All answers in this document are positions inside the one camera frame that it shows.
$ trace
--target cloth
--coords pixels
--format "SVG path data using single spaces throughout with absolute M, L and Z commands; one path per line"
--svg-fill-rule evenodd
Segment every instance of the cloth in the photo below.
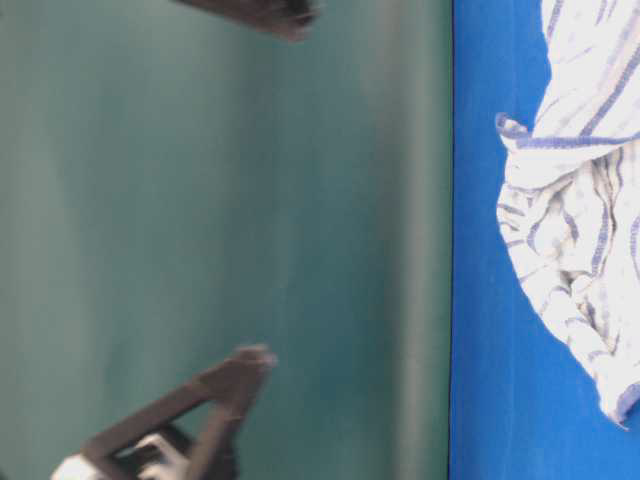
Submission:
M 543 0 L 551 80 L 504 114 L 500 232 L 523 291 L 622 426 L 640 397 L 640 1 Z

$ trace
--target striped cloth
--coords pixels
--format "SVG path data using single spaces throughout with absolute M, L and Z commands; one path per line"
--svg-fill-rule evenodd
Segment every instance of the striped cloth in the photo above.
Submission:
M 504 114 L 500 232 L 523 291 L 622 426 L 640 397 L 640 0 L 542 0 L 551 80 Z

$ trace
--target white and blue striped towel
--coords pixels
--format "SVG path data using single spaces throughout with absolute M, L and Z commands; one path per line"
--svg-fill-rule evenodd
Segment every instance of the white and blue striped towel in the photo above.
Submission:
M 640 397 L 640 0 L 542 0 L 551 81 L 504 115 L 500 231 L 534 310 L 621 425 Z

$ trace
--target white object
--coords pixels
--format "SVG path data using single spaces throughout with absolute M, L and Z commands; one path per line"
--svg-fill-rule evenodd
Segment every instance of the white object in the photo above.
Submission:
M 542 18 L 551 81 L 535 127 L 497 120 L 500 232 L 621 425 L 640 397 L 640 2 L 543 0 Z
M 138 477 L 143 480 L 182 480 L 189 461 L 164 437 L 151 434 L 136 444 L 135 448 L 154 445 L 162 453 L 162 461 L 146 467 Z M 74 455 L 62 462 L 51 480 L 109 480 L 82 455 Z

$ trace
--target blue fabric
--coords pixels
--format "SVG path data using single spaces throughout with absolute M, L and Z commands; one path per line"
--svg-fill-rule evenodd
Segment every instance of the blue fabric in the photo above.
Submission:
M 454 2 L 455 156 L 451 479 L 631 479 L 626 433 L 518 286 L 495 207 L 504 147 L 495 116 L 527 126 L 549 81 L 539 2 Z

